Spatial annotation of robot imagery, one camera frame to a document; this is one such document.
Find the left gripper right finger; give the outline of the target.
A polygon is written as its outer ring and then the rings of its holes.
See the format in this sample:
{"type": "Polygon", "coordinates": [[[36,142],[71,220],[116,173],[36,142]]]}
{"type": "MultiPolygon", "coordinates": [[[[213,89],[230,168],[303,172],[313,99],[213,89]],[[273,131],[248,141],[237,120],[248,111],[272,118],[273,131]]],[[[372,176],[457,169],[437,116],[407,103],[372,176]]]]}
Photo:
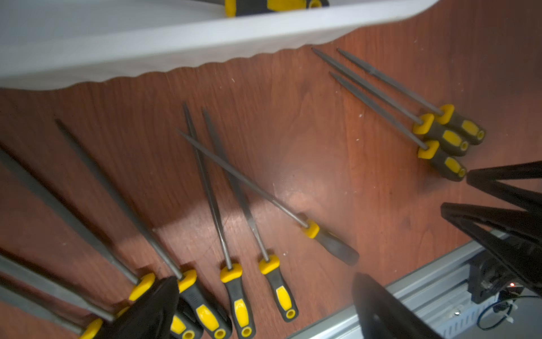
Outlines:
{"type": "Polygon", "coordinates": [[[354,276],[352,296],[365,338],[440,337],[368,274],[354,276]]]}

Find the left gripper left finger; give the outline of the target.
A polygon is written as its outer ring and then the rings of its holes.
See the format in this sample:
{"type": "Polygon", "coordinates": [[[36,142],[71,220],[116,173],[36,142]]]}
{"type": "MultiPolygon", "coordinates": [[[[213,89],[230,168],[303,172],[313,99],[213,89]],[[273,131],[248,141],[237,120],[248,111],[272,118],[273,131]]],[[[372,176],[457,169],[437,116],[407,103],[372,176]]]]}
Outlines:
{"type": "Polygon", "coordinates": [[[96,337],[169,338],[178,299],[176,278],[164,278],[96,337]]]}

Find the black handled round file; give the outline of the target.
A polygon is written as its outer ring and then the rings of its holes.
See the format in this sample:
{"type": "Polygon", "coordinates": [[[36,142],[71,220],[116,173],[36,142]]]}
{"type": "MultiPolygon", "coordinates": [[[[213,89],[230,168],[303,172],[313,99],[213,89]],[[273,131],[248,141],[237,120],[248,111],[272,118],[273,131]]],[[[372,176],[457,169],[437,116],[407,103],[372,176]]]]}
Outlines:
{"type": "Polygon", "coordinates": [[[195,138],[185,134],[180,129],[176,130],[178,134],[183,136],[192,146],[197,150],[202,152],[205,156],[210,158],[214,163],[219,165],[222,169],[228,172],[230,175],[238,179],[240,182],[245,184],[250,190],[257,193],[260,197],[264,198],[266,201],[271,203],[273,206],[278,208],[282,213],[289,216],[292,220],[297,222],[303,229],[303,233],[306,237],[309,237],[312,240],[316,240],[324,249],[326,249],[334,257],[338,258],[343,263],[348,266],[355,266],[359,262],[360,255],[353,248],[350,247],[346,242],[342,241],[337,235],[331,233],[329,230],[326,230],[324,227],[317,224],[314,220],[302,219],[297,213],[295,213],[290,207],[285,203],[280,201],[278,198],[272,194],[266,192],[264,189],[259,187],[251,178],[243,175],[235,167],[229,164],[228,161],[220,158],[220,156],[214,154],[212,151],[208,150],[204,145],[199,141],[196,141],[195,138]]]}

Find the file yellow black handle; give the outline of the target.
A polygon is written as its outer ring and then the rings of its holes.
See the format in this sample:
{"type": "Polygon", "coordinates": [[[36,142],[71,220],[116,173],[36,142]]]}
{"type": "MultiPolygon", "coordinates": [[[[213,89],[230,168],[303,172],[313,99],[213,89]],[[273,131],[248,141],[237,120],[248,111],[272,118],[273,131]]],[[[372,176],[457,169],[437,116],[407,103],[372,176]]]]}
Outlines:
{"type": "Polygon", "coordinates": [[[464,156],[467,154],[469,143],[455,131],[437,123],[433,114],[427,113],[423,114],[422,116],[415,115],[405,107],[402,107],[389,95],[382,92],[382,90],[379,90],[366,79],[363,79],[360,75],[347,68],[345,65],[339,63],[331,56],[316,48],[313,48],[312,50],[324,62],[328,63],[331,67],[337,70],[339,72],[338,75],[345,78],[348,82],[354,84],[363,93],[364,91],[369,92],[372,96],[383,101],[385,104],[397,110],[405,117],[408,117],[413,122],[413,127],[408,130],[422,141],[428,141],[430,139],[439,141],[442,149],[450,155],[464,156]]]}
{"type": "Polygon", "coordinates": [[[206,3],[223,6],[229,18],[330,6],[328,0],[218,0],[206,3]]]}
{"type": "Polygon", "coordinates": [[[392,124],[396,130],[400,131],[411,141],[415,142],[415,144],[419,147],[417,157],[422,160],[429,161],[442,177],[453,182],[461,182],[465,178],[467,174],[467,169],[465,166],[452,155],[445,152],[442,149],[439,141],[431,139],[428,141],[422,141],[384,108],[379,106],[367,95],[363,94],[363,92],[354,84],[348,82],[345,78],[341,77],[337,73],[330,72],[330,75],[357,99],[361,100],[361,102],[363,102],[371,110],[392,124]]]}
{"type": "Polygon", "coordinates": [[[479,145],[484,141],[486,137],[486,130],[479,126],[477,123],[475,123],[473,120],[467,119],[466,117],[458,113],[454,105],[446,104],[441,107],[436,107],[434,104],[429,103],[429,101],[420,96],[418,93],[415,93],[414,91],[408,89],[406,86],[396,81],[392,77],[388,76],[387,74],[379,71],[368,62],[359,59],[357,56],[354,56],[351,53],[344,51],[343,49],[338,49],[337,51],[348,60],[350,60],[350,62],[362,68],[364,71],[368,72],[372,76],[375,76],[377,79],[380,79],[389,86],[392,86],[395,90],[398,90],[416,103],[425,107],[430,113],[436,115],[436,121],[439,124],[458,132],[461,136],[465,137],[467,141],[471,144],[479,145]]]}

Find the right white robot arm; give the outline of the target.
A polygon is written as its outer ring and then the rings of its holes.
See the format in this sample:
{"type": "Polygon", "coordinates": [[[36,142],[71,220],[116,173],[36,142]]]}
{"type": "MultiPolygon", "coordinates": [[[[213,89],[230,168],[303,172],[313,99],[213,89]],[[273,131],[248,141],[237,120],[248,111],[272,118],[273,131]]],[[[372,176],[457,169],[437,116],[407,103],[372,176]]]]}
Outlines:
{"type": "Polygon", "coordinates": [[[476,169],[468,173],[468,185],[518,209],[459,203],[440,207],[445,220],[480,244],[514,280],[537,295],[541,295],[541,193],[504,181],[540,178],[540,161],[476,169]]]}

